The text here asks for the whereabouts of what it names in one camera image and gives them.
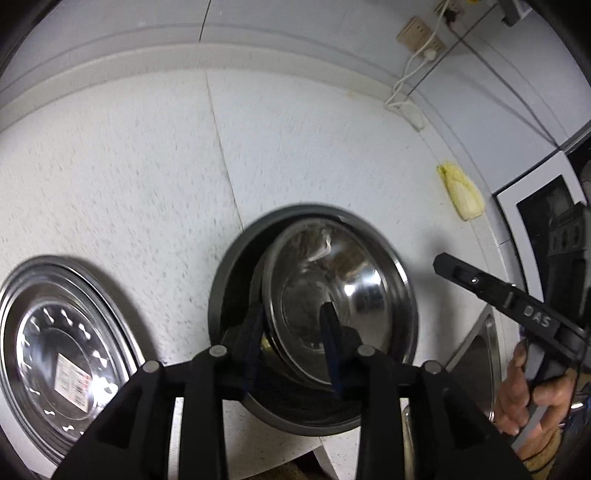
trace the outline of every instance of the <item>electrical outlet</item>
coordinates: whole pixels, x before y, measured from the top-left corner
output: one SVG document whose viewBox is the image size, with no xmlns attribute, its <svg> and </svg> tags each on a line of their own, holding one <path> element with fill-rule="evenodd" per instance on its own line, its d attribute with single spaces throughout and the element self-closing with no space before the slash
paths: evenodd
<svg viewBox="0 0 591 480">
<path fill-rule="evenodd" d="M 406 27 L 398 34 L 398 41 L 406 45 L 410 51 L 415 53 L 421 48 L 424 43 L 429 39 L 433 30 L 419 17 L 413 17 Z M 445 50 L 443 42 L 435 36 L 427 48 L 432 48 L 435 52 L 439 53 Z"/>
<path fill-rule="evenodd" d="M 446 0 L 441 0 L 441 2 L 435 7 L 435 13 L 437 15 L 441 14 L 441 9 L 443 8 L 443 5 L 445 5 L 445 1 Z M 447 9 L 456 13 L 456 20 L 464 14 L 464 7 L 462 6 L 461 0 L 449 0 Z"/>
</svg>

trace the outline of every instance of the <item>finger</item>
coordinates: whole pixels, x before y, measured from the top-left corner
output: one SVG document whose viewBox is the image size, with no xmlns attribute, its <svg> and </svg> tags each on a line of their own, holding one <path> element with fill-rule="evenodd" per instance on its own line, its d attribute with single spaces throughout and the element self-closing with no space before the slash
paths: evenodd
<svg viewBox="0 0 591 480">
<path fill-rule="evenodd" d="M 509 435 L 517 435 L 519 433 L 519 425 L 507 416 L 499 402 L 495 404 L 493 411 L 495 413 L 495 424 L 500 432 L 508 433 Z"/>
<path fill-rule="evenodd" d="M 513 350 L 513 360 L 515 366 L 522 368 L 527 361 L 527 348 L 525 347 L 525 341 L 519 342 Z"/>
<path fill-rule="evenodd" d="M 519 401 L 513 398 L 514 393 L 510 392 L 513 385 L 506 385 L 506 388 L 499 390 L 498 403 L 502 407 L 505 415 L 515 424 L 525 426 L 529 420 L 529 414 L 525 406 L 527 405 L 529 394 L 527 393 L 527 384 L 525 385 L 525 398 L 521 397 Z"/>
<path fill-rule="evenodd" d="M 576 372 L 569 369 L 562 377 L 538 385 L 534 390 L 533 399 L 538 405 L 568 405 L 573 394 L 575 380 Z"/>
<path fill-rule="evenodd" d="M 550 430 L 560 424 L 569 413 L 569 404 L 562 404 L 556 407 L 548 407 L 548 410 L 540 421 L 542 429 Z"/>
</svg>

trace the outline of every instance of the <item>wire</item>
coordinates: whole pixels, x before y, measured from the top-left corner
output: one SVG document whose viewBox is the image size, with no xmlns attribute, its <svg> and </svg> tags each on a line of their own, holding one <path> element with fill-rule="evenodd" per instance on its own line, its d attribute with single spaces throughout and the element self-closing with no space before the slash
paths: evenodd
<svg viewBox="0 0 591 480">
<path fill-rule="evenodd" d="M 406 82 L 406 80 L 408 80 L 415 73 L 417 73 L 420 69 L 422 69 L 428 62 L 429 61 L 427 59 L 424 59 L 417 68 L 415 68 L 411 73 L 409 73 L 409 74 L 405 75 L 404 77 L 400 78 L 400 80 L 397 81 L 394 84 L 394 86 L 392 87 L 392 95 L 390 96 L 390 98 L 388 98 L 388 100 L 386 100 L 386 105 L 389 105 L 390 102 L 392 100 L 394 100 L 394 98 L 397 96 L 397 94 L 400 92 L 400 90 L 404 86 L 404 82 Z"/>
<path fill-rule="evenodd" d="M 408 61 L 406 62 L 406 65 L 404 66 L 404 71 L 402 72 L 402 77 L 400 78 L 399 81 L 397 81 L 394 84 L 394 86 L 392 87 L 392 95 L 385 102 L 386 107 L 403 105 L 403 102 L 396 102 L 396 103 L 390 103 L 390 102 L 392 102 L 392 100 L 394 100 L 394 98 L 397 96 L 397 94 L 400 93 L 400 90 L 402 90 L 402 87 L 404 87 L 404 83 L 429 62 L 429 60 L 424 59 L 421 62 L 421 64 L 417 68 L 415 68 L 411 73 L 407 73 L 408 68 L 410 67 L 410 64 L 413 62 L 413 60 L 418 55 L 423 53 L 423 51 L 427 48 L 427 46 L 433 41 L 433 39 L 435 38 L 435 35 L 437 35 L 437 30 L 439 29 L 439 25 L 441 24 L 441 20 L 443 19 L 443 14 L 445 13 L 445 11 L 447 10 L 447 7 L 449 6 L 449 2 L 450 2 L 450 0 L 446 0 L 446 2 L 443 4 L 441 11 L 439 12 L 439 16 L 437 17 L 437 22 L 435 23 L 435 29 L 433 29 L 433 32 L 431 33 L 431 35 L 429 35 L 429 38 L 427 39 L 427 41 L 415 53 L 413 53 L 411 55 L 411 57 L 408 59 Z"/>
<path fill-rule="evenodd" d="M 521 97 L 521 95 L 519 95 L 519 93 L 517 93 L 517 91 L 509 84 L 509 82 L 507 82 L 499 73 L 497 73 L 497 71 L 491 66 L 490 63 L 488 63 L 483 57 L 482 55 L 480 55 L 474 48 L 472 48 L 472 46 L 470 46 L 466 40 L 464 40 L 464 37 L 461 37 L 460 35 L 458 35 L 458 33 L 452 28 L 452 26 L 448 23 L 447 26 L 449 27 L 449 30 L 456 36 L 456 38 L 458 39 L 459 42 L 461 42 L 468 50 L 470 50 L 478 60 L 480 60 L 480 62 L 482 62 L 482 64 L 489 69 L 492 74 L 501 81 L 501 83 L 503 85 L 505 85 L 509 91 L 515 95 L 515 97 L 517 97 L 517 99 L 523 104 L 523 106 L 526 108 L 526 110 L 530 113 L 530 115 L 535 119 L 536 123 L 540 126 L 540 128 L 544 131 L 544 133 L 547 135 L 547 137 L 543 136 L 542 137 L 547 140 L 548 142 L 552 143 L 556 148 L 560 148 L 560 146 L 558 145 L 558 142 L 556 141 L 556 139 L 552 136 L 552 134 L 548 131 L 548 129 L 544 126 L 544 124 L 541 122 L 541 120 L 538 118 L 538 116 L 534 113 L 534 111 L 532 110 L 532 108 L 529 106 L 529 104 L 523 100 L 523 98 Z M 540 132 L 538 132 L 535 128 L 532 128 L 536 133 L 540 134 Z"/>
</svg>

